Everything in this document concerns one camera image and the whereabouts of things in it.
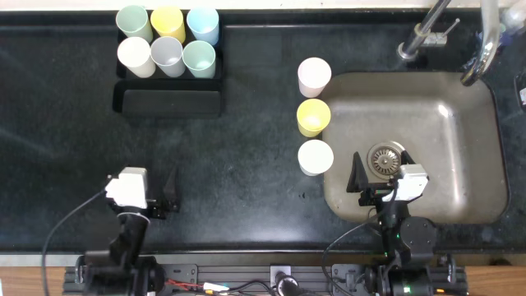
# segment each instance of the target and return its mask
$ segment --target faucet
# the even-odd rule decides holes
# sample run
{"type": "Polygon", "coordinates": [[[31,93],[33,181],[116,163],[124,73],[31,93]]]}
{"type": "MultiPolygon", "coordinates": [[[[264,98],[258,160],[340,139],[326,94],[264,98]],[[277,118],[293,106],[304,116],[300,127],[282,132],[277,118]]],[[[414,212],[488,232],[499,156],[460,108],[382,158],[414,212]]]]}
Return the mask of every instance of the faucet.
{"type": "MultiPolygon", "coordinates": [[[[451,0],[438,0],[435,6],[427,13],[422,23],[414,26],[414,30],[407,41],[401,43],[398,47],[398,55],[402,59],[410,61],[417,57],[418,49],[424,44],[424,41],[431,33],[431,28],[450,2],[451,0]]],[[[464,86],[471,86],[489,68],[491,61],[495,57],[501,37],[497,0],[481,0],[480,7],[482,14],[482,46],[476,61],[460,78],[460,82],[464,86]]]]}

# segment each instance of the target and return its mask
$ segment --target cup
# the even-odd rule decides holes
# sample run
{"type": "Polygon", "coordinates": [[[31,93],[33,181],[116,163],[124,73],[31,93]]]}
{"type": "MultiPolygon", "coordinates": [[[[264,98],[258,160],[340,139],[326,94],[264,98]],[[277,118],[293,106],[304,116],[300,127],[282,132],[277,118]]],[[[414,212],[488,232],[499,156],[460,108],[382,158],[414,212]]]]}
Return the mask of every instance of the cup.
{"type": "Polygon", "coordinates": [[[130,5],[117,12],[117,27],[128,37],[141,37],[148,43],[154,38],[145,8],[130,5]]]}
{"type": "Polygon", "coordinates": [[[215,75],[215,50],[208,42],[196,40],[182,51],[182,60],[196,78],[213,78],[215,75]]]}
{"type": "Polygon", "coordinates": [[[298,151],[299,167],[307,176],[316,176],[330,169],[335,155],[330,146],[320,140],[303,143],[298,151]]]}
{"type": "Polygon", "coordinates": [[[307,98],[315,98],[330,81],[329,64],[321,58],[308,58],[298,68],[299,91],[307,98]]]}
{"type": "Polygon", "coordinates": [[[121,63],[140,78],[150,77],[155,72],[155,64],[150,56],[150,45],[141,37],[124,39],[117,49],[121,63]]]}
{"type": "Polygon", "coordinates": [[[179,77],[184,73],[182,45],[174,37],[160,37],[151,45],[151,59],[170,77],[179,77]]]}
{"type": "Polygon", "coordinates": [[[330,109],[320,99],[306,99],[296,112],[298,128],[302,135],[317,136],[330,122],[330,109]]]}
{"type": "Polygon", "coordinates": [[[188,12],[187,24],[196,39],[216,45],[219,41],[219,14],[214,8],[194,8],[188,12]]]}
{"type": "Polygon", "coordinates": [[[177,7],[170,6],[155,9],[151,13],[151,25],[160,36],[177,38],[181,44],[184,43],[187,37],[184,31],[182,12],[177,7]]]}

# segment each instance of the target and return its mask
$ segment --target sink basin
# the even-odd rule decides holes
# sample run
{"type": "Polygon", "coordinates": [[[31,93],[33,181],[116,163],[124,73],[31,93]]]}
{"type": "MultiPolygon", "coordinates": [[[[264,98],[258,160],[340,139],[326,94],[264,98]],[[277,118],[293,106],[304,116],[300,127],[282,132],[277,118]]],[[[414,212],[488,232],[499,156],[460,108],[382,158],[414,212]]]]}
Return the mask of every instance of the sink basin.
{"type": "Polygon", "coordinates": [[[409,204],[411,215],[438,223],[499,218],[508,192],[494,100],[483,82],[465,87],[460,76],[348,73],[332,79],[322,94],[332,113],[322,137],[335,154],[324,190],[337,216],[364,221],[370,209],[358,205],[359,193],[345,191],[354,152],[374,183],[398,169],[397,153],[406,150],[430,179],[423,196],[409,204]],[[377,159],[380,167],[367,165],[377,159]]]}

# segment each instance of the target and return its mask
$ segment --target wooden floor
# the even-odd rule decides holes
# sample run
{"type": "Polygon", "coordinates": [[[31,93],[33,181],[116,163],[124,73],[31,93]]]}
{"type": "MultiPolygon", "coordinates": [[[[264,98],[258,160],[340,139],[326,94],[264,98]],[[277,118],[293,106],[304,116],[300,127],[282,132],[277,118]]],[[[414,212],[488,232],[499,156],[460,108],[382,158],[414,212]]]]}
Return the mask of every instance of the wooden floor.
{"type": "MultiPolygon", "coordinates": [[[[471,296],[526,296],[526,266],[474,266],[467,272],[471,296]]],[[[48,268],[52,296],[61,295],[63,276],[64,268],[48,268]]],[[[0,280],[3,296],[44,295],[39,267],[0,267],[0,280]]]]}

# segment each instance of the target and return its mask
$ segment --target sink drain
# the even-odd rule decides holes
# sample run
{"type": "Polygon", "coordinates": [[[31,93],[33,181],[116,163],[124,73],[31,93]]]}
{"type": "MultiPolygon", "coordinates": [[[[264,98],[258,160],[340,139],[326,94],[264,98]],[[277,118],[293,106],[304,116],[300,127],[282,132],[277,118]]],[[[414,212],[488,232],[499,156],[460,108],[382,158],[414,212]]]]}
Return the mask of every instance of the sink drain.
{"type": "Polygon", "coordinates": [[[369,169],[378,178],[388,180],[400,168],[402,151],[404,148],[395,141],[374,145],[367,154],[369,169]]]}

